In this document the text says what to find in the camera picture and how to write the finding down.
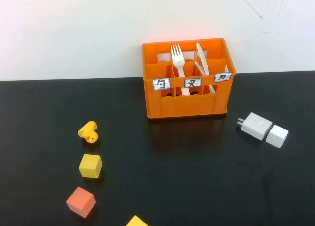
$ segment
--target wooden block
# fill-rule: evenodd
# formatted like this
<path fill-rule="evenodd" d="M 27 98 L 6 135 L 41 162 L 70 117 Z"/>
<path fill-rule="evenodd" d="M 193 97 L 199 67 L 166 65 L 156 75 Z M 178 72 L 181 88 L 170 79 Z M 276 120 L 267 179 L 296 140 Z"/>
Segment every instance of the wooden block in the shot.
<path fill-rule="evenodd" d="M 139 219 L 138 216 L 135 215 L 126 226 L 148 226 L 148 225 L 144 223 L 141 219 Z"/>
<path fill-rule="evenodd" d="M 92 193 L 77 187 L 67 200 L 67 204 L 70 210 L 85 218 L 96 204 L 96 201 Z"/>
<path fill-rule="evenodd" d="M 84 154 L 79 166 L 82 177 L 98 178 L 102 169 L 102 159 L 99 155 Z"/>

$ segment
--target white label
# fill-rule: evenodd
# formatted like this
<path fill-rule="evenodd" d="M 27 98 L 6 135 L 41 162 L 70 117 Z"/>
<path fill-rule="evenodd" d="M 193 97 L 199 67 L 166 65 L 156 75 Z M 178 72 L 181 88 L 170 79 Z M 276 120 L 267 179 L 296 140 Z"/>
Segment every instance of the white label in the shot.
<path fill-rule="evenodd" d="M 230 72 L 225 72 L 225 73 L 217 73 L 215 75 L 215 82 L 224 82 L 231 80 L 232 78 L 232 73 Z"/>
<path fill-rule="evenodd" d="M 161 79 L 153 80 L 154 90 L 164 90 L 164 89 L 170 89 L 170 88 L 171 88 L 171 82 L 169 78 L 161 78 Z"/>
<path fill-rule="evenodd" d="M 184 82 L 184 87 L 200 87 L 201 86 L 201 79 L 186 79 Z"/>

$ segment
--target white cube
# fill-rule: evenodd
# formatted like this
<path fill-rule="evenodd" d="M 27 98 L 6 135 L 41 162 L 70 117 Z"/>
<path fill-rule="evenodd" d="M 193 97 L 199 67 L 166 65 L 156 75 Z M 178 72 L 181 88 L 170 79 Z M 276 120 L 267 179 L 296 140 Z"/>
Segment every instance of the white cube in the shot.
<path fill-rule="evenodd" d="M 284 143 L 289 131 L 285 130 L 277 125 L 274 125 L 270 130 L 266 142 L 271 145 L 280 148 Z"/>

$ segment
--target pink cube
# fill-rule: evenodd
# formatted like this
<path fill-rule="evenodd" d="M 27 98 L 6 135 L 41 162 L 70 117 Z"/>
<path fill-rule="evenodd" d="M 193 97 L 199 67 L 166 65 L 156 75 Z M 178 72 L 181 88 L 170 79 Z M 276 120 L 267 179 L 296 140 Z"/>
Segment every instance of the pink cube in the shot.
<path fill-rule="evenodd" d="M 96 201 L 92 193 L 77 187 L 67 200 L 67 204 L 70 210 L 85 218 L 96 204 Z"/>

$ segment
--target yellow cube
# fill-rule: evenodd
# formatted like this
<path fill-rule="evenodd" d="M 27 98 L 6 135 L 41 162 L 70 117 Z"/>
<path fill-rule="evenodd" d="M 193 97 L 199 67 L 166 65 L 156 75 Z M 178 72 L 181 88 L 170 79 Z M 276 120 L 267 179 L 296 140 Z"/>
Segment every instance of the yellow cube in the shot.
<path fill-rule="evenodd" d="M 102 159 L 99 155 L 84 154 L 79 166 L 82 177 L 98 178 L 102 169 Z"/>
<path fill-rule="evenodd" d="M 134 216 L 126 226 L 148 226 L 138 216 Z"/>

